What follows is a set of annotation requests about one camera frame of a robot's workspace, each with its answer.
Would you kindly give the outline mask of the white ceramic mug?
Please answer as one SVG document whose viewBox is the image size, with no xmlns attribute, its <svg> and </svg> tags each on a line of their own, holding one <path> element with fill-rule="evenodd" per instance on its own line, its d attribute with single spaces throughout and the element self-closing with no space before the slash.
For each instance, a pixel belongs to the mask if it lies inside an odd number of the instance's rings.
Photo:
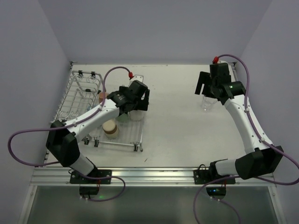
<svg viewBox="0 0 299 224">
<path fill-rule="evenodd" d="M 144 111 L 133 110 L 129 112 L 129 117 L 133 121 L 140 121 L 144 117 Z"/>
</svg>

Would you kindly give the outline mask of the light green cup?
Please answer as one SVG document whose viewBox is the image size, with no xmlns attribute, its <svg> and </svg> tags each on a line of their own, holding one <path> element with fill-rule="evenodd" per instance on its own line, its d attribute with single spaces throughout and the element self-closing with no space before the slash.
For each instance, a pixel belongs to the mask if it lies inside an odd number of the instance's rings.
<svg viewBox="0 0 299 224">
<path fill-rule="evenodd" d="M 117 120 L 118 122 L 121 122 L 121 123 L 126 123 L 129 121 L 129 115 L 128 115 L 128 113 L 123 113 L 122 115 L 115 118 L 115 120 Z"/>
</svg>

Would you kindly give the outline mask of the clear glass cup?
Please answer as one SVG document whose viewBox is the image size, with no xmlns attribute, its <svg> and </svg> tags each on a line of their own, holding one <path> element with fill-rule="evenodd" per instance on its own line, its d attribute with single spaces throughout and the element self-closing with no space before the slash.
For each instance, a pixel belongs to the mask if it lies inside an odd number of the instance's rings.
<svg viewBox="0 0 299 224">
<path fill-rule="evenodd" d="M 203 96 L 201 102 L 201 108 L 203 109 L 203 111 L 207 112 L 211 110 L 214 104 L 215 104 L 215 100 L 213 98 L 208 98 L 206 96 Z"/>
</svg>

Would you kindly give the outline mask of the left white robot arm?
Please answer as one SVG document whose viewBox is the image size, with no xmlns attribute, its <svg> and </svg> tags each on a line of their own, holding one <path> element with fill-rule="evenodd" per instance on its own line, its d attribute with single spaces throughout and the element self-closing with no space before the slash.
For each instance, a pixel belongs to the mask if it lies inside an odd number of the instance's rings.
<svg viewBox="0 0 299 224">
<path fill-rule="evenodd" d="M 105 122 L 130 111 L 147 111 L 150 90 L 135 80 L 128 87 L 121 86 L 110 93 L 101 104 L 83 115 L 63 123 L 59 120 L 50 126 L 46 148 L 63 167 L 70 167 L 85 178 L 95 178 L 96 166 L 79 149 L 79 142 Z"/>
</svg>

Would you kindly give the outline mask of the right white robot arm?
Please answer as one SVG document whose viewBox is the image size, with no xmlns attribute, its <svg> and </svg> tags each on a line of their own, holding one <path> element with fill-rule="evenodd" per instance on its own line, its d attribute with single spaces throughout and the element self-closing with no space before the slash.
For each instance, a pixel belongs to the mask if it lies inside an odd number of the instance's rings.
<svg viewBox="0 0 299 224">
<path fill-rule="evenodd" d="M 250 179 L 275 171 L 282 159 L 282 147 L 272 149 L 273 143 L 264 133 L 245 97 L 242 82 L 232 81 L 227 63 L 213 63 L 209 72 L 200 72 L 195 93 L 221 102 L 231 115 L 242 138 L 245 155 L 238 159 L 213 161 L 199 176 L 208 181 L 230 175 Z"/>
</svg>

